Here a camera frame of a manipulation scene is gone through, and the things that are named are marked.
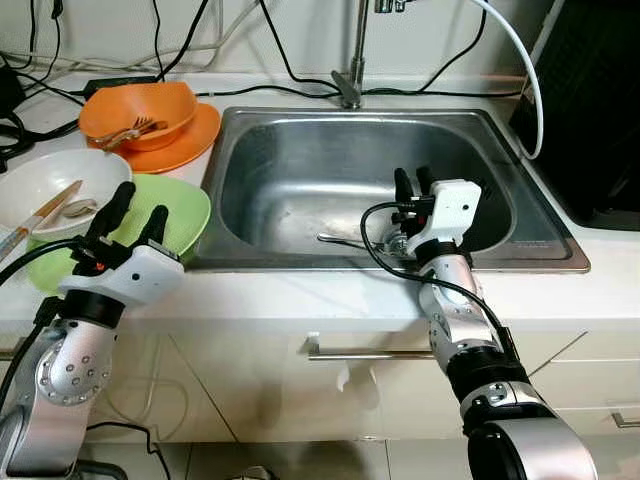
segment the wall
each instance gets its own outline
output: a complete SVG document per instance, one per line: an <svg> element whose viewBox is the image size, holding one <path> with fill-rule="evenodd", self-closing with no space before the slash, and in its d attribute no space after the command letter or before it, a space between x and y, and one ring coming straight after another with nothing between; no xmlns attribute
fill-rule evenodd
<svg viewBox="0 0 640 480"><path fill-rule="evenodd" d="M251 0L211 0L194 44L216 38L216 19L224 7L228 26ZM352 54L358 0L271 0L268 8L294 71L328 73L347 70ZM161 47L181 44L200 0L158 0L162 18ZM492 0L530 48L553 0ZM52 53L55 29L49 19L52 2L36 0L38 50ZM28 0L0 0L0 49L28 45ZM126 61L153 52L155 19L151 0L65 0L61 18L61 55ZM466 46L474 37L480 9L468 0L416 0L404 14L371 14L365 56L372 74L425 75ZM202 65L211 52L191 56ZM165 57L165 63L171 56ZM284 72L259 8L231 37L210 67L225 72ZM492 20L473 55L448 72L453 76L523 72L506 35Z"/></svg>

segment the robotic hand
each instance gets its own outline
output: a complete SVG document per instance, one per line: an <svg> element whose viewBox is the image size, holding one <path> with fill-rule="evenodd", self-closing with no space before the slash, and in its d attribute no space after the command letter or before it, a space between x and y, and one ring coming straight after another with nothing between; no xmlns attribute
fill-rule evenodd
<svg viewBox="0 0 640 480"><path fill-rule="evenodd" d="M407 174L396 170L396 200L419 205L394 214L407 234L422 277L444 280L480 296L470 257L460 250L481 189L464 180L420 184L414 197ZM469 296L426 283L420 305L431 347L460 402L475 480L597 480L589 451L532 387L508 330Z"/></svg>
<svg viewBox="0 0 640 480"><path fill-rule="evenodd" d="M106 239L134 192L133 183L123 183L96 214L86 236L77 238L73 275L59 285L64 300L50 297L40 307L38 315L50 325L15 374L16 400L0 423L0 479L74 475L89 412L109 380L123 310L155 301L182 279L177 256L161 245L166 207L154 209L133 245Z"/></svg>

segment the stainless steel sink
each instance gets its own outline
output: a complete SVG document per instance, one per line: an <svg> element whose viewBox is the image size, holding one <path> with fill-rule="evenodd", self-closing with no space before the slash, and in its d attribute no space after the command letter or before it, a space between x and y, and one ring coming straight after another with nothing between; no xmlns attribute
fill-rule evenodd
<svg viewBox="0 0 640 480"><path fill-rule="evenodd" d="M482 187L462 244L476 270L588 270L484 112L271 108L225 112L202 183L213 214L190 268L374 267L365 251L319 242L317 234L359 238L362 212L393 200L394 169L415 176L423 166L437 179ZM390 216L371 217L372 240L393 233Z"/></svg>

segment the orange bowl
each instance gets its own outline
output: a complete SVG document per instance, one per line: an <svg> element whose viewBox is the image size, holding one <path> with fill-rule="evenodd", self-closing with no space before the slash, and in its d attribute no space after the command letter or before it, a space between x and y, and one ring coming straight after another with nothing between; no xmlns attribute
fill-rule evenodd
<svg viewBox="0 0 640 480"><path fill-rule="evenodd" d="M138 83L101 88L85 104L78 118L80 130L90 138L130 128L138 117L164 120L168 127L127 143L131 150L165 147L195 116L198 102L184 82Z"/></svg>

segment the countertop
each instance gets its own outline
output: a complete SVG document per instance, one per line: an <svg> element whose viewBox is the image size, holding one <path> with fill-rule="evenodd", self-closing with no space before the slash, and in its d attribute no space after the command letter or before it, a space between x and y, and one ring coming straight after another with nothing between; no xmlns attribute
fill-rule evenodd
<svg viewBox="0 0 640 480"><path fill-rule="evenodd" d="M81 89L76 75L58 85ZM248 76L191 75L196 92L251 84ZM335 108L333 100L280 93L206 97L222 113L231 106ZM367 97L367 109L480 108L511 138L506 120L513 100L453 97ZM18 113L27 128L46 131L77 114L70 102L42 94ZM9 161L9 169L46 153L84 147L81 133L43 142ZM166 175L199 185L208 149ZM640 232L589 229L574 224L524 161L552 206L591 261L585 274L478 273L487 303L503 323L522 331L640 330ZM6 266L24 246L0 263ZM156 304L127 311L121 327L133 331L177 331L213 327L265 331L400 331L423 315L418 285L381 271L189 272L182 286ZM0 288L0 333L23 334L44 295L21 271Z"/></svg>

